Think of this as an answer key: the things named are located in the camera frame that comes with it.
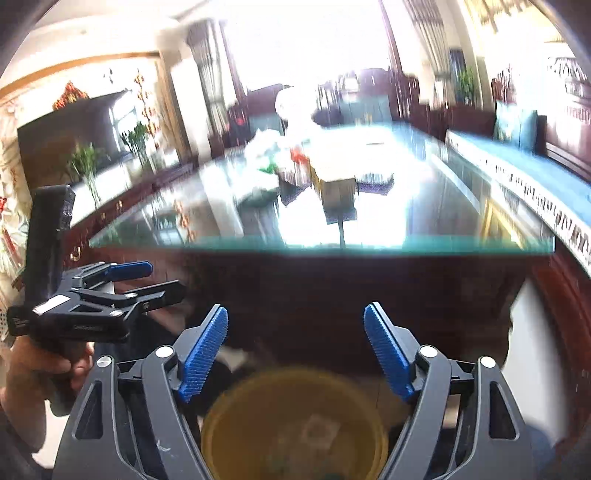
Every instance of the window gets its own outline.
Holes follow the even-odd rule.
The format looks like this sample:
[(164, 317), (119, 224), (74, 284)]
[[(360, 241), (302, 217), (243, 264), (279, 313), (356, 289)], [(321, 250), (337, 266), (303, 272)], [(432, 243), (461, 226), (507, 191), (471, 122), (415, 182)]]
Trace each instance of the window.
[(138, 123), (138, 111), (135, 107), (135, 96), (133, 92), (128, 92), (115, 102), (109, 110), (109, 117), (113, 125), (113, 136), (117, 143), (117, 150), (124, 149), (121, 134), (133, 130)]
[(226, 27), (243, 86), (318, 85), (341, 74), (389, 67), (379, 5), (368, 0), (235, 5)]

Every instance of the red decoration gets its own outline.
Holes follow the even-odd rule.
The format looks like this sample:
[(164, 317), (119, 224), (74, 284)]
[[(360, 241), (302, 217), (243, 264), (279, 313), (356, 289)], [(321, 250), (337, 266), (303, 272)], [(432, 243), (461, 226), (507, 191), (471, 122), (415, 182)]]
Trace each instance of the red decoration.
[(66, 105), (68, 105), (68, 103), (74, 103), (84, 98), (89, 98), (88, 93), (74, 87), (72, 82), (68, 82), (66, 83), (64, 93), (62, 93), (61, 97), (59, 97), (53, 104), (53, 109), (59, 110), (60, 108), (64, 108)]

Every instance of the curtain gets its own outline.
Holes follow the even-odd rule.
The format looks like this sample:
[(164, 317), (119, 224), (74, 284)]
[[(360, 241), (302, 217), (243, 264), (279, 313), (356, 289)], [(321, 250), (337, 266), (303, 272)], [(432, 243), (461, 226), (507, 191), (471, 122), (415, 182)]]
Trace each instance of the curtain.
[(189, 29), (187, 43), (199, 69), (211, 133), (220, 135), (227, 128), (228, 115), (223, 100), (222, 63), (217, 41), (217, 22), (206, 18)]
[[(452, 68), (441, 12), (435, 0), (403, 0), (435, 75), (435, 102), (453, 100)], [(438, 92), (438, 84), (443, 91)]]
[(171, 86), (168, 72), (162, 60), (156, 61), (158, 81), (155, 86), (158, 123), (160, 125), (166, 146), (173, 147), (178, 157), (186, 159), (190, 156), (188, 141), (185, 141), (181, 131), (174, 102), (171, 96)]

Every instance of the blue cushion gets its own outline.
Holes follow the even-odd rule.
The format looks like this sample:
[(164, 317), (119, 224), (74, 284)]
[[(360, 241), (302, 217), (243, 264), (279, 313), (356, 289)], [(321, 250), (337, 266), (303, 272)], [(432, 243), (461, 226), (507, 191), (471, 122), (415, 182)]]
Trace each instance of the blue cushion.
[(392, 121), (388, 95), (360, 98), (354, 102), (341, 101), (339, 107), (345, 125)]
[(569, 172), (554, 160), (515, 148), (478, 135), (454, 132), (481, 150), (505, 160), (528, 174), (546, 190), (559, 198), (587, 225), (591, 225), (591, 185)]
[(533, 152), (537, 131), (537, 110), (524, 110), (517, 105), (496, 103), (496, 123), (493, 135), (496, 140)]
[(276, 113), (270, 113), (268, 115), (253, 115), (248, 119), (248, 124), (250, 125), (252, 135), (256, 134), (257, 130), (277, 130), (279, 133), (283, 134), (281, 119)]

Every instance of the floor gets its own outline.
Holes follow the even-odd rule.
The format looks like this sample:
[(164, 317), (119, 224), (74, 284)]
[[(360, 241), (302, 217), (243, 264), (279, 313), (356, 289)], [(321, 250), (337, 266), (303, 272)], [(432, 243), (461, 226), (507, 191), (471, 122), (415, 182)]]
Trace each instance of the floor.
[[(567, 434), (568, 411), (566, 381), (560, 350), (555, 334), (540, 297), (532, 282), (527, 281), (511, 312), (513, 331), (509, 354), (503, 367), (505, 378), (527, 423), (546, 433), (551, 443)], [(237, 352), (225, 351), (220, 355), (230, 369), (244, 360)], [(388, 388), (383, 378), (353, 378), (361, 391), (381, 416), (386, 428), (404, 422), (408, 408)], [(67, 417), (56, 418), (48, 412), (48, 435), (41, 451), (35, 454), (37, 462), (52, 466), (59, 439)], [(445, 426), (452, 427), (457, 414), (457, 398), (448, 403)]]

